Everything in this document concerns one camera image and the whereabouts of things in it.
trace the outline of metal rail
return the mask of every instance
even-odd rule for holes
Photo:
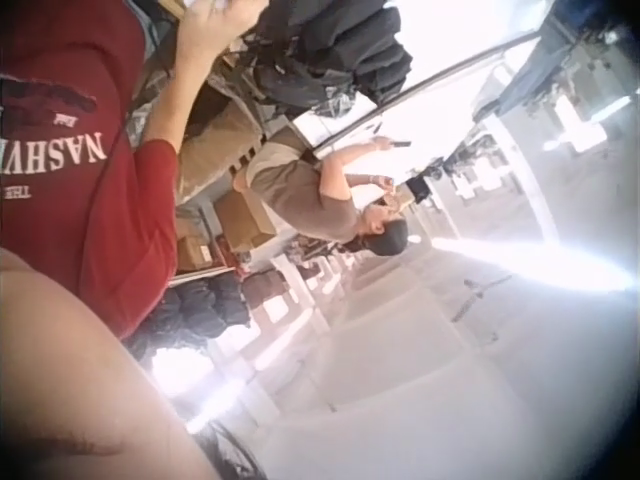
[[[370,122],[371,120],[375,119],[376,117],[382,115],[383,113],[391,110],[394,107],[397,107],[398,105],[403,104],[404,102],[406,102],[407,100],[410,100],[411,98],[419,95],[420,93],[424,92],[425,90],[427,90],[428,88],[434,86],[436,83],[441,82],[443,80],[446,80],[447,78],[456,75],[460,72],[463,72],[464,70],[473,67],[485,60],[488,60],[492,57],[495,57],[497,55],[500,55],[502,53],[505,53],[506,51],[510,50],[513,47],[517,47],[518,45],[522,45],[523,43],[535,40],[537,38],[540,37],[539,32],[536,30],[535,32],[530,32],[530,33],[526,33],[524,35],[520,35],[512,40],[509,40],[507,42],[501,43],[495,47],[492,47],[488,50],[485,50],[483,52],[480,52],[472,57],[467,58],[466,60],[463,60],[462,62],[456,63],[454,65],[452,65],[451,67],[445,68],[444,70],[441,70],[440,72],[436,73],[435,75],[432,75],[431,77],[417,83],[416,85],[414,85],[413,87],[408,88],[407,90],[405,90],[404,92],[400,93],[397,97],[393,98],[393,100],[391,100],[390,102],[378,107],[377,109],[369,112],[368,114],[366,114],[365,116],[363,116],[361,119],[359,119],[358,121],[354,122],[353,124],[351,124],[350,126],[348,126],[347,128],[345,128],[344,130],[342,130],[341,132],[333,135],[332,137],[329,137],[328,139],[326,139],[324,142],[322,142],[320,145],[318,145],[316,148],[314,148],[313,153],[314,154],[318,154],[320,153],[322,150],[326,149],[327,147],[331,147],[334,144],[336,144],[337,142],[339,142],[340,140],[346,138],[347,136],[351,135],[353,132],[355,132],[356,130],[358,130],[360,127],[362,127],[363,125],[365,125],[366,123]]]

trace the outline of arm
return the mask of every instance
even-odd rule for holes
[[[232,0],[220,10],[215,0],[195,0],[185,11],[176,48],[175,76],[149,116],[143,142],[165,140],[180,151],[191,108],[214,60],[256,24],[268,0]]]
[[[348,173],[345,175],[347,177],[347,183],[349,187],[361,187],[363,185],[373,185],[375,184],[375,176],[374,175],[364,175],[359,173]]]
[[[360,157],[377,151],[386,151],[393,148],[393,141],[386,137],[376,137],[372,142],[353,145],[343,148],[329,155],[322,162],[320,173],[320,195],[335,200],[351,199],[351,187],[357,185],[367,185],[371,178],[368,175],[349,175],[344,173],[344,167],[355,162]]]
[[[351,186],[344,173],[344,167],[358,158],[378,150],[378,145],[372,142],[346,147],[329,155],[322,162],[320,194],[335,200],[351,199]]]
[[[87,307],[2,251],[0,261],[2,446],[28,478],[219,479]]]
[[[203,83],[204,79],[176,69],[174,78],[164,88],[149,115],[142,143],[165,140],[176,153],[180,152],[187,121]]]

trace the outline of cell phone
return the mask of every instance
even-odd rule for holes
[[[413,145],[413,142],[410,141],[401,141],[401,142],[392,142],[391,145],[393,148],[408,148]]]

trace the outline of light fixture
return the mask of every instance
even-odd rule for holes
[[[242,380],[233,380],[216,390],[207,399],[200,413],[187,422],[187,431],[194,435],[200,432],[209,422],[231,410],[245,387],[246,383]]]
[[[620,35],[615,30],[611,30],[609,32],[605,32],[604,34],[604,43],[605,45],[613,45],[620,40]]]
[[[210,358],[190,348],[161,348],[151,362],[153,377],[169,398],[186,393],[214,369]]]

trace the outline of cardboard box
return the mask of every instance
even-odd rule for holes
[[[200,135],[188,139],[182,146],[175,186],[177,204],[188,202],[226,175],[229,167],[251,148],[260,146],[261,137],[262,131],[241,106],[230,102]]]
[[[249,252],[277,235],[262,201],[252,192],[231,191],[214,203],[232,252]]]
[[[187,236],[178,240],[179,272],[204,270],[213,264],[213,255],[202,236]]]
[[[190,218],[176,217],[176,240],[184,237],[197,237],[201,235],[198,226]]]

